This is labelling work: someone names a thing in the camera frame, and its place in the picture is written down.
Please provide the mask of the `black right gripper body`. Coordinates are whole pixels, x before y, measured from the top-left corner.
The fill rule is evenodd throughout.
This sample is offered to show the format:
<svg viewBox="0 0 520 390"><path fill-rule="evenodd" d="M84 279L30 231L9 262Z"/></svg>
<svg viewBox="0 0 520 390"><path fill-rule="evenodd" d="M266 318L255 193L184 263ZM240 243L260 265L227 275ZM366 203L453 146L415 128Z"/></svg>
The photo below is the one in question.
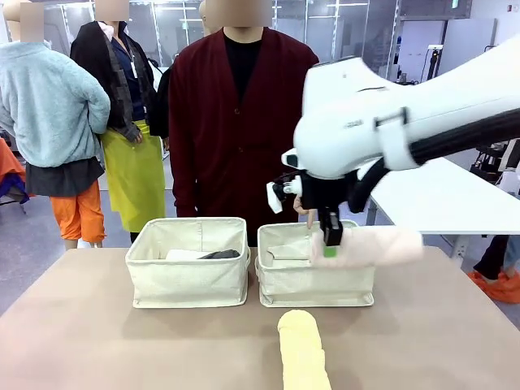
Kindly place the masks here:
<svg viewBox="0 0 520 390"><path fill-rule="evenodd" d="M346 202L352 213L358 212L358 204L354 201L354 187L358 183L358 173L350 173L336 180L318 179L307 172L300 173L301 202L306 209L321 210L325 207L335 209Z"/></svg>

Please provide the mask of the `person's left hand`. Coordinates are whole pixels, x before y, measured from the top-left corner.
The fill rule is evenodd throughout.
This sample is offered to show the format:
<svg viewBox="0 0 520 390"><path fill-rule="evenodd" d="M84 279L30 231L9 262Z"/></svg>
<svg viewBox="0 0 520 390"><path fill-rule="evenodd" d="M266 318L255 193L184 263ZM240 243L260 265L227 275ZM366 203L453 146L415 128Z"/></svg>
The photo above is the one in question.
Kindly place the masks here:
<svg viewBox="0 0 520 390"><path fill-rule="evenodd" d="M308 229L308 236L310 239L313 238L313 231L312 228L314 226L314 221L317 216L317 210L316 209L306 209L301 202L301 198L296 196L293 202L293 209L300 215L305 216L307 218L306 220L306 226Z"/></svg>

